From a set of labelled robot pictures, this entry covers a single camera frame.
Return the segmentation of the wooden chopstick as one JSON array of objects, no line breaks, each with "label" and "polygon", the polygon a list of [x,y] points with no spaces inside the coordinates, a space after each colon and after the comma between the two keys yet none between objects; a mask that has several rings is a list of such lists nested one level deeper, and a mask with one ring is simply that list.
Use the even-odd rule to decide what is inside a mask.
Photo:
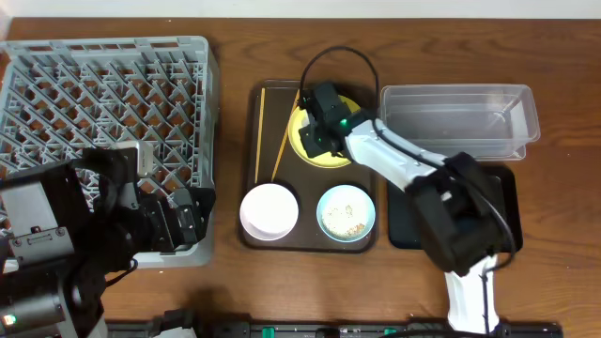
[{"label": "wooden chopstick", "polygon": [[297,92],[296,92],[296,95],[295,95],[295,99],[293,100],[292,107],[291,107],[291,110],[290,110],[287,122],[285,124],[284,134],[283,134],[280,146],[279,146],[279,150],[278,150],[278,154],[277,154],[277,157],[276,157],[276,161],[274,163],[273,170],[272,170],[271,177],[270,177],[270,181],[271,182],[273,182],[275,180],[275,178],[276,178],[276,175],[277,175],[280,163],[281,163],[281,159],[282,159],[284,151],[285,151],[285,145],[286,145],[287,138],[288,138],[288,131],[287,130],[288,130],[288,127],[290,125],[291,118],[292,118],[295,110],[298,107],[298,101],[300,99],[300,93],[301,93],[301,90],[298,89]]},{"label": "wooden chopstick", "polygon": [[258,125],[257,125],[256,152],[255,152],[254,184],[257,184],[258,177],[259,177],[265,98],[266,98],[266,89],[261,88],[260,104],[259,104],[259,118],[258,118]]}]

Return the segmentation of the light blue bowl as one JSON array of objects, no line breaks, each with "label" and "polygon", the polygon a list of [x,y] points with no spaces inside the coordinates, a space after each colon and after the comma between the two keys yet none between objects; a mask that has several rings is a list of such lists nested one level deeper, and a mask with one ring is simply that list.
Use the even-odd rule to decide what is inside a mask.
[{"label": "light blue bowl", "polygon": [[374,228],[376,207],[364,190],[352,185],[338,185],[320,197],[316,220],[328,238],[341,243],[357,242]]}]

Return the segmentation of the rice food scraps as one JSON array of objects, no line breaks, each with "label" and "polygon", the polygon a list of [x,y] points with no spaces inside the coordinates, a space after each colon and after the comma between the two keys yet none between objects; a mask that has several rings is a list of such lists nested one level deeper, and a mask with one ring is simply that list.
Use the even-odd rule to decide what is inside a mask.
[{"label": "rice food scraps", "polygon": [[367,211],[363,206],[331,206],[324,211],[322,221],[339,238],[356,237],[366,226]]}]

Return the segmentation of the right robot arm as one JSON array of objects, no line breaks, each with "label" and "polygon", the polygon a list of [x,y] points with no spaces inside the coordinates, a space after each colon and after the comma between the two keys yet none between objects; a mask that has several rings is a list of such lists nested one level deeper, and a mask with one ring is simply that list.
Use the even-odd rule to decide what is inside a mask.
[{"label": "right robot arm", "polygon": [[301,87],[300,129],[308,157],[325,153],[366,166],[401,190],[422,249],[440,268],[450,301],[448,337],[495,337],[495,271],[510,265],[516,243],[496,207],[491,179],[471,155],[452,157],[420,148],[391,131],[372,109],[353,111],[331,82]]}]

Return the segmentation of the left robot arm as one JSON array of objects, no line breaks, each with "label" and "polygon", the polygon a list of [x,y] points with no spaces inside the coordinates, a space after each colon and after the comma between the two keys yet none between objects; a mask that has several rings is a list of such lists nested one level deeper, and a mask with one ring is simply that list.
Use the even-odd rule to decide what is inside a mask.
[{"label": "left robot arm", "polygon": [[212,188],[184,187],[175,201],[137,186],[141,150],[87,148],[1,183],[10,233],[1,259],[4,337],[105,337],[101,296],[134,272],[139,253],[167,253],[208,234]]}]

